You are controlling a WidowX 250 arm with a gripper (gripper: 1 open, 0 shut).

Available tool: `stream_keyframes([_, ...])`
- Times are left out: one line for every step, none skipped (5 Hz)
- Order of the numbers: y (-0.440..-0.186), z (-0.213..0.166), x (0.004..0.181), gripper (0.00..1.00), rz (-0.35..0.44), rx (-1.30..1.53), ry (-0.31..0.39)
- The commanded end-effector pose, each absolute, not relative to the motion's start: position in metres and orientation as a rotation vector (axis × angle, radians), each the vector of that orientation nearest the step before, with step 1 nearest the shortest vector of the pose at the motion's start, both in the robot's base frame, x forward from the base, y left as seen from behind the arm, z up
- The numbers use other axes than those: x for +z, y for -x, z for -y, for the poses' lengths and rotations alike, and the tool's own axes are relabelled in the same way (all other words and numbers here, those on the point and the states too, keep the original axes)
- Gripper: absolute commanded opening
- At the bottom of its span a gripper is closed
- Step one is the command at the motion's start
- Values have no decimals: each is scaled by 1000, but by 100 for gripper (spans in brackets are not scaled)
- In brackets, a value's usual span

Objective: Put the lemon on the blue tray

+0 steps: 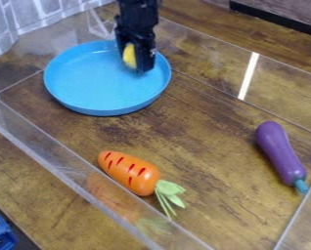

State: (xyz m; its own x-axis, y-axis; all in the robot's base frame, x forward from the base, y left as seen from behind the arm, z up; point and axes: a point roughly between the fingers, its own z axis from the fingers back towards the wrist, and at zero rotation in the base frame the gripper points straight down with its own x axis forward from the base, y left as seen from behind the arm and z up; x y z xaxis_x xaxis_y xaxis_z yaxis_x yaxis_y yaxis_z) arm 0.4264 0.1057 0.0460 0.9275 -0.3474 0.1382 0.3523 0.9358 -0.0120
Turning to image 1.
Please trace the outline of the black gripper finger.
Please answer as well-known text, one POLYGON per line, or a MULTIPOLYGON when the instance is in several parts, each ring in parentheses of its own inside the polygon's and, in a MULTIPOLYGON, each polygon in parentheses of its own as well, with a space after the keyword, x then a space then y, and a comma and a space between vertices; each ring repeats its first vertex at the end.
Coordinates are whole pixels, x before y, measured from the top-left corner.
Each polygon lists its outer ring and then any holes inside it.
POLYGON ((155 34, 153 31, 135 37, 134 53, 137 72, 145 73, 154 68, 155 63, 155 34))
POLYGON ((129 43, 131 43, 130 34, 125 30, 118 30, 115 35, 117 35, 117 43, 118 43, 118 47, 119 47, 119 51, 121 51, 122 59, 123 59, 125 47, 129 43))

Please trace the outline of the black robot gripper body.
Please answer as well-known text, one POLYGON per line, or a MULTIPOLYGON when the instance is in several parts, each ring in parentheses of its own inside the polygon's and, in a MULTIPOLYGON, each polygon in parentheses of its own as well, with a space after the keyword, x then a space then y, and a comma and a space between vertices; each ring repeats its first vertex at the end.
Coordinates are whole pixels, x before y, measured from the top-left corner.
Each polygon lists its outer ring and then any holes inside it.
POLYGON ((158 24, 158 0, 118 0, 117 34, 126 40, 154 39, 158 24))

